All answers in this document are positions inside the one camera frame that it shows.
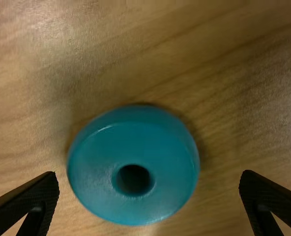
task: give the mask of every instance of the wooden table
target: wooden table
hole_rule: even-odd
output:
[[[202,172],[173,217],[125,227],[76,200],[66,152],[90,119],[138,102],[186,122]],[[245,169],[291,190],[291,1],[0,0],[0,195],[55,171],[49,236],[252,236]]]

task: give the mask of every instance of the table surface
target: table surface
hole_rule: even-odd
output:
[[[89,120],[139,102],[187,124],[202,171],[177,214],[126,227],[76,200],[66,153]],[[252,236],[245,169],[291,190],[291,1],[0,0],[0,195],[55,171],[49,236]]]

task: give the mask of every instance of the blue foam puck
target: blue foam puck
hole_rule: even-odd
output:
[[[146,225],[177,212],[200,172],[194,139],[175,116],[154,106],[125,106],[90,122],[69,150],[67,174],[95,215]]]

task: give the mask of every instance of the wood grain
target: wood grain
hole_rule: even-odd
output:
[[[202,172],[180,212],[131,228],[86,211],[65,163],[90,119],[139,102],[186,122]],[[55,171],[48,235],[251,236],[245,169],[291,190],[291,1],[0,0],[0,195]]]

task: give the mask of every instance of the central hole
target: central hole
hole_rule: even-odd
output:
[[[116,176],[116,183],[120,191],[132,196],[145,194],[152,187],[149,171],[138,165],[122,167]]]

